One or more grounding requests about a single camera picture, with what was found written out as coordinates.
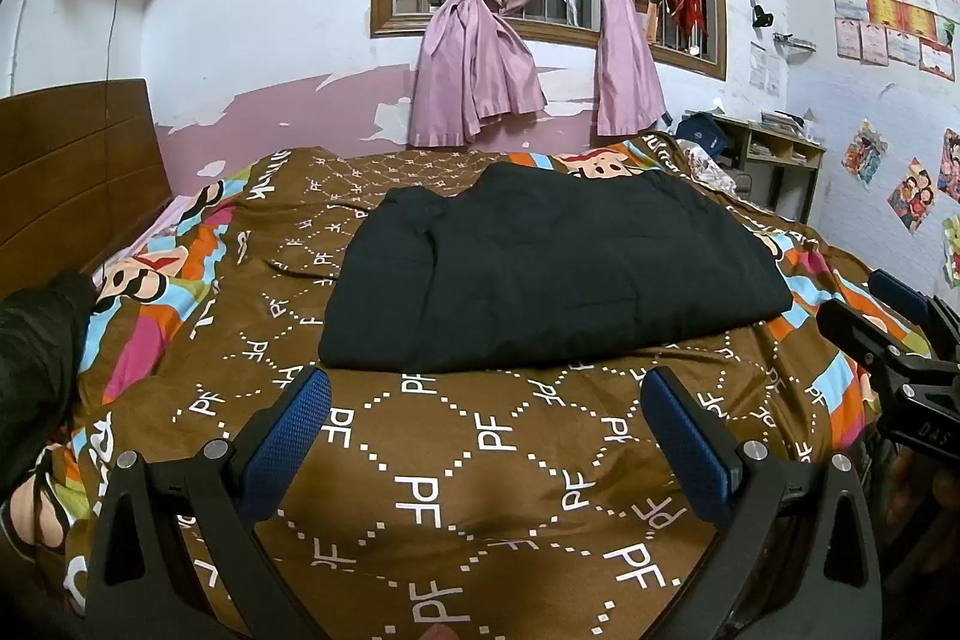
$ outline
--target blue gripper pad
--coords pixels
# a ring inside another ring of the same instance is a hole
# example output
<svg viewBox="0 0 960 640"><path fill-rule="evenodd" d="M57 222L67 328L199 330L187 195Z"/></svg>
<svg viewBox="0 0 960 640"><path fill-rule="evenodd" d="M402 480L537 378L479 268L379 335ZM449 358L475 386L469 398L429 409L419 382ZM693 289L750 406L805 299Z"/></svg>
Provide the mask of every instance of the blue gripper pad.
<svg viewBox="0 0 960 640"><path fill-rule="evenodd" d="M330 413L330 379L315 369L263 440L241 477L237 515L247 525L277 512Z"/></svg>
<svg viewBox="0 0 960 640"><path fill-rule="evenodd" d="M736 488L731 486L730 471L710 446L695 420L695 413L691 414L691 410L680 403L657 369L647 372L643 378L640 408L693 512L704 521L725 527L733 515Z"/></svg>
<svg viewBox="0 0 960 640"><path fill-rule="evenodd" d="M887 306L892 307L911 323L925 326L930 319L925 295L916 292L883 269L872 271L867 277L867 288Z"/></svg>

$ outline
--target black fabric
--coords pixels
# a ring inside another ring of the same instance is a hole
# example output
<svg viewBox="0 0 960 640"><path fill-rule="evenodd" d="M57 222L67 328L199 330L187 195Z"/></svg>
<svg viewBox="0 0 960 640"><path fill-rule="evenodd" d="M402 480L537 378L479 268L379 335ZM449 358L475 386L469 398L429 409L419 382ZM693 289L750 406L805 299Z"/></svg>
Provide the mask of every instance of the black fabric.
<svg viewBox="0 0 960 640"><path fill-rule="evenodd" d="M320 360L400 372L567 362L711 335L791 302L762 242L679 178L497 163L448 199L387 193L347 247Z"/></svg>
<svg viewBox="0 0 960 640"><path fill-rule="evenodd" d="M96 290L77 271L0 302L0 498L64 423Z"/></svg>

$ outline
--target wall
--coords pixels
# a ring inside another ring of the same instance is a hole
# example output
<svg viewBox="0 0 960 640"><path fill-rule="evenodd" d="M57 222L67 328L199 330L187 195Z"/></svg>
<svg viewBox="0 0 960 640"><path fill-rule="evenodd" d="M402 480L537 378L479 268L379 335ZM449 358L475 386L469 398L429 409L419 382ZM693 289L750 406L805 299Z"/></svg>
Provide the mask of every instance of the wall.
<svg viewBox="0 0 960 640"><path fill-rule="evenodd" d="M785 0L760 2L781 30ZM175 190L285 145L342 155L399 148L419 38L372 40L368 15L370 0L147 0L143 73ZM741 116L784 105L785 76L779 97L747 84L751 20L750 0L728 0L726 83L658 66L673 116L717 97ZM757 41L773 52L770 36ZM571 152L596 143L592 104L575 101L593 95L593 50L530 49L544 70L547 112L488 128L478 146Z"/></svg>
<svg viewBox="0 0 960 640"><path fill-rule="evenodd" d="M788 111L812 109L829 150L811 222L829 242L929 292L944 264L940 224L957 205L938 191L932 215L911 236L886 199L914 156L936 177L944 129L960 130L960 87L906 64L867 66L839 58L833 0L787 3L792 32L818 47L812 57L791 63L787 94ZM863 119L890 143L868 190L840 165Z"/></svg>
<svg viewBox="0 0 960 640"><path fill-rule="evenodd" d="M141 76L144 1L0 1L0 97L104 79L112 25L109 76Z"/></svg>

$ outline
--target desk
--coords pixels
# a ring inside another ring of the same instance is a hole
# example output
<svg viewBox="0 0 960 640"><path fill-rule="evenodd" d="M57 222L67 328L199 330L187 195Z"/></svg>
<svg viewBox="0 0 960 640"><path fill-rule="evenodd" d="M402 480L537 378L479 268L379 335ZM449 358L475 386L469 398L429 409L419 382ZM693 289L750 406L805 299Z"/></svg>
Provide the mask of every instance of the desk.
<svg viewBox="0 0 960 640"><path fill-rule="evenodd" d="M821 145L800 139L781 131L771 131L759 125L749 124L747 121L738 121L723 115L714 115L714 121L727 135L728 146L724 154L733 159L733 165L738 169L750 163L767 164L774 167L770 183L768 203L771 209L776 208L781 186L784 184L784 172L787 169L805 170L809 173L803 195L803 207L800 208L800 222L806 223L810 217L810 208L813 206L813 194L817 188L817 178L820 176L820 165L824 160L824 148ZM772 155L758 155L750 151L751 143L759 142L769 148ZM803 156L803 162L795 161L793 154Z"/></svg>

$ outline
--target bed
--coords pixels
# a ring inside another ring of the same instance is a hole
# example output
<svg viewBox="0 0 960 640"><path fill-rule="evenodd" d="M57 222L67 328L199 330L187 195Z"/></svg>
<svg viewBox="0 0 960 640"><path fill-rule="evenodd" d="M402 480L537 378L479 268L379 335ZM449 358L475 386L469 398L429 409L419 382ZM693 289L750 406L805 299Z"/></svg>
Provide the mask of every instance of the bed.
<svg viewBox="0 0 960 640"><path fill-rule="evenodd" d="M328 370L328 424L257 533L333 638L416 638L444 623L461 638L635 640L712 539L638 412L645 372L672 368L739 439L818 461L865 423L863 372L819 336L819 304L842 298L925 352L920 335L870 297L863 263L704 185L664 134L577 156L409 150L344 160L323 148L280 150L205 188L174 225L107 268L78 404L55 451L56 495L72 525L64 558L44 574L75 610L119 453L163 461L231 438L317 362L344 249L386 191L421 184L456 194L500 160L579 177L657 169L689 180L767 245L792 307L590 365ZM213 609L242 630L194 519L179 520Z"/></svg>

